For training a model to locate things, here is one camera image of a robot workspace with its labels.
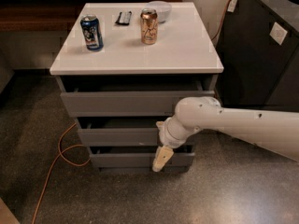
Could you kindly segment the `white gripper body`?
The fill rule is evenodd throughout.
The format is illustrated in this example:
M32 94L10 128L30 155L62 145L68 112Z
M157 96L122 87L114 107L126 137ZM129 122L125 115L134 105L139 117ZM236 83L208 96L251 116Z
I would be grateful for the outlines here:
M170 148L179 148L186 143L187 139L200 132L198 126L188 127L177 117L170 117L164 121L164 126L159 129L161 143Z

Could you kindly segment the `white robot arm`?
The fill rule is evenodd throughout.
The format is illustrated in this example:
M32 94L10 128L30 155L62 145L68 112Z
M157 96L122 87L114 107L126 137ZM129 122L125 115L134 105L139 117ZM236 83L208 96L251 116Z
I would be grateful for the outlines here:
M203 130L215 130L299 161L299 114L224 108L212 97L180 100L173 116L157 123L161 145L152 170L161 171L174 150Z

